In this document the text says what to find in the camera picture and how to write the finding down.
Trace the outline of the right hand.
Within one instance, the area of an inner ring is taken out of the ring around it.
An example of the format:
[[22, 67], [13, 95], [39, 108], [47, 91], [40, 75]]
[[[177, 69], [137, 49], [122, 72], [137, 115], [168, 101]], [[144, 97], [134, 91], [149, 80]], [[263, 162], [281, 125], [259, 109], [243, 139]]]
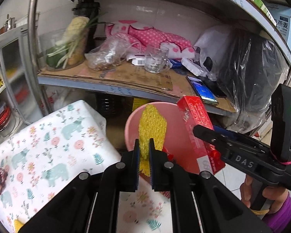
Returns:
[[[246, 175], [245, 176], [245, 181], [242, 183], [240, 186], [240, 192], [241, 192], [241, 201], [248, 207], [250, 208], [251, 203], [250, 199], [252, 197], [252, 182], [253, 178]], [[278, 212], [284, 202], [286, 201], [288, 197], [289, 191], [283, 187], [266, 187], [263, 190], [263, 197], [266, 199], [272, 200], [273, 204], [271, 205], [269, 209], [269, 214], [274, 214]]]

